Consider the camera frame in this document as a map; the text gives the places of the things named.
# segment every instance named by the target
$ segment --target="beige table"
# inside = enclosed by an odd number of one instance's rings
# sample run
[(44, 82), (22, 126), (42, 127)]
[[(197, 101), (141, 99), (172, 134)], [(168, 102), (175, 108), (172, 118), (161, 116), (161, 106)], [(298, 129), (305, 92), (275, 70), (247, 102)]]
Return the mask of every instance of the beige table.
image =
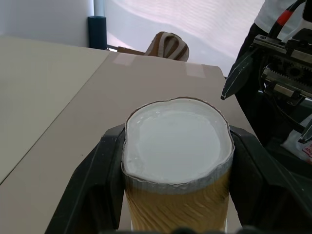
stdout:
[[(201, 98), (217, 107), (231, 125), (253, 133), (235, 97), (226, 101), (220, 99), (225, 79), (218, 67), (23, 39), (14, 39), (14, 43), (10, 39), (0, 39), (0, 49), (4, 47), (9, 48), (6, 49), (7, 53), (12, 53), (11, 67), (5, 72), (0, 69), (0, 77), (14, 74), (24, 79), (37, 76), (36, 79), (40, 80), (41, 72), (29, 72), (24, 76), (23, 70), (28, 70), (27, 66), (36, 69), (33, 64), (43, 63), (49, 67), (45, 72), (66, 77), (67, 82), (75, 84), (77, 76), (81, 74), (83, 78), (80, 80), (84, 81), (80, 81), (75, 89), (60, 81), (48, 88), (52, 94), (44, 101), (48, 106), (55, 105), (59, 90), (71, 90), (71, 95), (62, 102), (63, 107), (53, 112), (50, 123), (46, 120), (42, 124), (37, 139), (26, 144), (25, 148), (30, 150), (19, 152), (21, 161), (14, 165), (13, 171), (0, 185), (1, 234), (44, 233), (75, 168), (107, 129), (124, 123), (135, 108), (145, 103), (178, 96)], [(48, 50), (49, 56), (39, 52), (36, 56), (27, 56), (32, 51), (40, 50)], [(5, 56), (0, 54), (0, 61), (5, 62)], [(60, 64), (61, 58), (63, 70), (57, 72), (59, 67), (56, 64)], [(75, 72), (68, 72), (70, 69), (67, 67), (75, 69)], [(53, 76), (47, 79), (52, 82)], [(27, 99), (29, 95), (24, 92), (20, 98)], [(35, 96), (42, 98), (44, 95), (38, 92)], [(32, 122), (33, 127), (44, 119), (34, 117), (36, 121)], [(229, 232), (239, 226), (234, 205), (230, 203)], [(124, 201), (120, 229), (129, 228), (129, 212)]]

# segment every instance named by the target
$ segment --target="tape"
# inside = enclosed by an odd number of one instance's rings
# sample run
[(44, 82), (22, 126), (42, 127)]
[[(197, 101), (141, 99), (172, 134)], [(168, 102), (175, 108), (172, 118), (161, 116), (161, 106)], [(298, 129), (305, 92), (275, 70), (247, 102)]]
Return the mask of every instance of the tape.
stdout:
[(136, 58), (136, 55), (119, 53), (113, 63), (130, 66), (133, 60)]
[(188, 76), (206, 78), (202, 64), (186, 62), (185, 67)]

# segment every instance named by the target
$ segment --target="white shirt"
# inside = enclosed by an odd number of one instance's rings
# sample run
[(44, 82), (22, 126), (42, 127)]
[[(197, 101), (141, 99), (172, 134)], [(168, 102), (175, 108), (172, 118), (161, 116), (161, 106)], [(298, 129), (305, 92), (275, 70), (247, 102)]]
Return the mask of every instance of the white shirt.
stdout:
[[(265, 32), (269, 32), (277, 18), (296, 0), (265, 0), (254, 23)], [(283, 39), (300, 23), (304, 3), (301, 4), (284, 25), (278, 38)]]

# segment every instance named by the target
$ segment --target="white curtain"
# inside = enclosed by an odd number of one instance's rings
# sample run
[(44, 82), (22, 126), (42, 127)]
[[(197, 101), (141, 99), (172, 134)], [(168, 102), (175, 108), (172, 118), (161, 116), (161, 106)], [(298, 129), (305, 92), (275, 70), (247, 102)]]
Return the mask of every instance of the white curtain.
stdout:
[(264, 0), (105, 0), (108, 44), (145, 52), (160, 31), (188, 44), (189, 62), (225, 76)]

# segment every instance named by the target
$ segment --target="paper cup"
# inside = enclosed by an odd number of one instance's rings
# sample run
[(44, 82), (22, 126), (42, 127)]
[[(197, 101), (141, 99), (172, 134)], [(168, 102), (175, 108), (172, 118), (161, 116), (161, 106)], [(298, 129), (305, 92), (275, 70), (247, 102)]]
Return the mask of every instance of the paper cup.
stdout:
[(134, 230), (223, 231), (233, 153), (227, 121), (202, 100), (179, 97), (135, 110), (122, 162)]

